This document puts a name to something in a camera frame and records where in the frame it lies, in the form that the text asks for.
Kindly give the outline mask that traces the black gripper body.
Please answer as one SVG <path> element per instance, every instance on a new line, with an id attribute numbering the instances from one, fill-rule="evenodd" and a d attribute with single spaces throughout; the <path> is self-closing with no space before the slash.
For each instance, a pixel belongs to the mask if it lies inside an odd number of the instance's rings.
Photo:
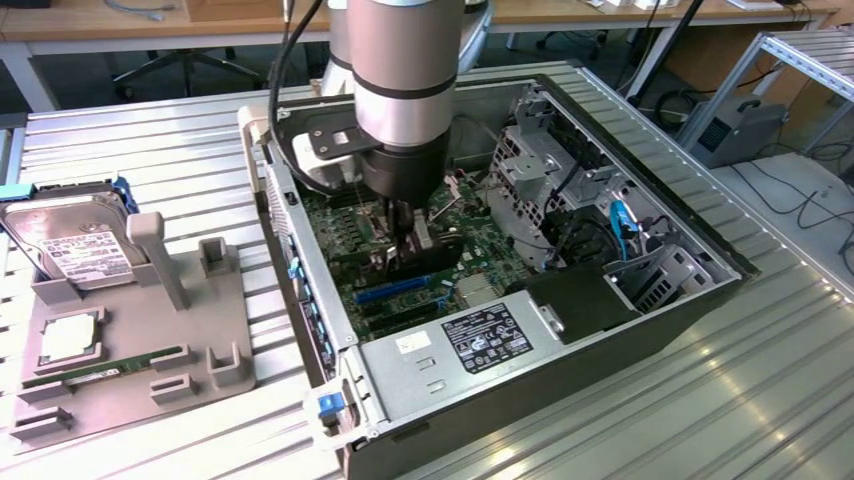
<path id="1" fill-rule="evenodd" d="M 362 154 L 362 179 L 381 197 L 412 208 L 426 205 L 444 175 L 450 133 L 414 147 L 381 145 Z"/>

